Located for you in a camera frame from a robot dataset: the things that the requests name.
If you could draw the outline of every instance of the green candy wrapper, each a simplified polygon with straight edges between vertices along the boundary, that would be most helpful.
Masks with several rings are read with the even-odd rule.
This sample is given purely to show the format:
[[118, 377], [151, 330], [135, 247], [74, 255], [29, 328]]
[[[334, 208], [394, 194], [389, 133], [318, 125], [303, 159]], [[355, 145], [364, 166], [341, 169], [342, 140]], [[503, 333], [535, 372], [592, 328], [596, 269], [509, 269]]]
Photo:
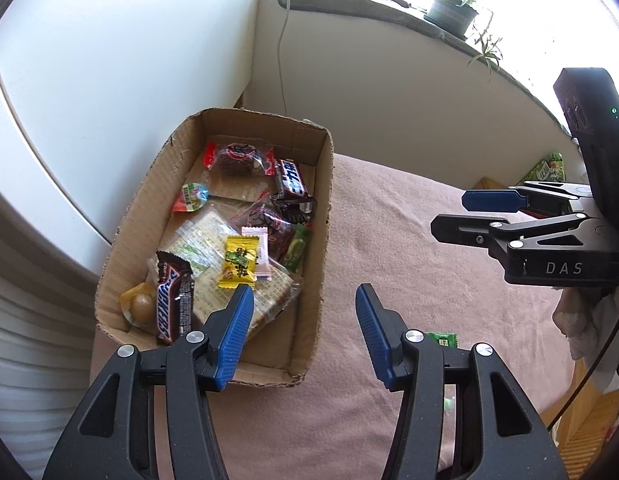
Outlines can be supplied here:
[[310, 240], [311, 230], [302, 224], [296, 225], [296, 232], [281, 263], [289, 272], [296, 272]]
[[441, 346], [448, 346], [450, 348], [458, 348], [459, 343], [456, 338], [456, 334], [439, 334], [437, 332], [428, 332], [431, 338], [436, 339]]
[[558, 152], [552, 152], [547, 157], [544, 157], [521, 179], [517, 186], [522, 186], [526, 180], [564, 182], [565, 168], [563, 165], [563, 155]]

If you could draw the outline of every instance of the wire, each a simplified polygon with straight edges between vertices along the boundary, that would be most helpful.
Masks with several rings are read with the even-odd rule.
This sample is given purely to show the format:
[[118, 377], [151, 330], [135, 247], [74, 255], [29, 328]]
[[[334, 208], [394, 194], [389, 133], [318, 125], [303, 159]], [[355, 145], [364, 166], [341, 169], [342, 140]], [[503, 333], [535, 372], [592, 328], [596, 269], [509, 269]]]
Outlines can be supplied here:
[[590, 367], [589, 370], [587, 370], [587, 373], [585, 374], [585, 377], [583, 377], [583, 380], [581, 380], [580, 384], [576, 387], [576, 390], [574, 390], [574, 393], [571, 394], [571, 396], [569, 397], [569, 399], [567, 399], [567, 402], [563, 405], [563, 407], [560, 409], [560, 411], [556, 414], [556, 416], [554, 417], [554, 419], [550, 422], [550, 424], [547, 427], [548, 431], [551, 431], [552, 428], [555, 426], [555, 424], [558, 422], [558, 420], [560, 419], [561, 416], [563, 416], [563, 414], [567, 411], [567, 409], [570, 407], [571, 403], [574, 402], [574, 399], [576, 399], [576, 396], [581, 392], [581, 390], [583, 389], [583, 387], [585, 386], [585, 383], [589, 380], [589, 378], [592, 376], [594, 370], [596, 370], [596, 367], [599, 365], [599, 363], [601, 362], [603, 356], [605, 355], [605, 352], [607, 351], [607, 349], [609, 348], [609, 345], [611, 345], [611, 342], [614, 340], [614, 338], [616, 337], [616, 334], [619, 331], [619, 318], [616, 321], [616, 325], [614, 325], [614, 328], [611, 330], [611, 333], [609, 334], [609, 337], [607, 338], [607, 341], [605, 342], [605, 344], [603, 345], [603, 348], [601, 348], [601, 351], [598, 352], [598, 355], [596, 356], [596, 359], [594, 360], [594, 362], [592, 363], [592, 366]]
[[281, 83], [281, 97], [283, 99], [283, 110], [285, 116], [287, 116], [287, 101], [285, 100], [285, 86], [283, 85], [283, 67], [281, 64], [281, 43], [283, 41], [283, 34], [285, 34], [285, 28], [287, 27], [287, 21], [290, 18], [290, 0], [285, 0], [285, 21], [283, 22], [283, 28], [281, 29], [281, 35], [278, 38], [278, 44], [276, 45], [276, 61], [278, 62], [278, 79]]

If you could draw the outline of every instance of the red candy wrapper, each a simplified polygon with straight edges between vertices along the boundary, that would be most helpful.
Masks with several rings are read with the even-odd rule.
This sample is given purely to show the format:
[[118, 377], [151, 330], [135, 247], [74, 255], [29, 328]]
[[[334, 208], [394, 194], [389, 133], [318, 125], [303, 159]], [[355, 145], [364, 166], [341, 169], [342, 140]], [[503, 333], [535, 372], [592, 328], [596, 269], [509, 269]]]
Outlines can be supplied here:
[[274, 209], [269, 193], [232, 218], [231, 222], [239, 230], [242, 227], [267, 227], [267, 249], [269, 256], [275, 260], [285, 254], [296, 230], [293, 224]]
[[203, 154], [203, 165], [230, 176], [273, 176], [274, 149], [240, 142], [221, 146], [210, 141]]

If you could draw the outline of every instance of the yellow candy wrapper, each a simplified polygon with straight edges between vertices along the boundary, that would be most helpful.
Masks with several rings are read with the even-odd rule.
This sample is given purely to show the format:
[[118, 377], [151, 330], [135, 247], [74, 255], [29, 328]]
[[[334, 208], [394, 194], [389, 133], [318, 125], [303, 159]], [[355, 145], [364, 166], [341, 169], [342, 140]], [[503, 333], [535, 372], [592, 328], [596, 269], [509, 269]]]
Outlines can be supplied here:
[[219, 287], [237, 288], [240, 283], [254, 286], [257, 250], [258, 236], [228, 236]]

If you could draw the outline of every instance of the cardboard box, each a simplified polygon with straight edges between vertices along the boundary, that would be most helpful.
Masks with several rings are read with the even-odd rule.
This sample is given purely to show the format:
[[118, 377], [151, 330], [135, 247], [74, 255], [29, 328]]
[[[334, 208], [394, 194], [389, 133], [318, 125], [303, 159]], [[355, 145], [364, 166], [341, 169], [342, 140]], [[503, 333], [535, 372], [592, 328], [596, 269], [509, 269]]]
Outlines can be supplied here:
[[303, 380], [318, 338], [329, 231], [333, 143], [329, 132], [315, 124], [236, 108], [211, 108], [187, 118], [158, 153], [119, 226], [96, 291], [96, 319], [120, 344], [156, 347], [153, 335], [136, 328], [127, 332], [118, 298], [145, 280], [146, 260], [159, 245], [176, 195], [190, 170], [201, 164], [206, 139], [212, 136], [273, 145], [277, 157], [302, 165], [317, 199], [301, 295], [247, 342], [234, 375], [234, 381], [244, 384], [291, 386]]

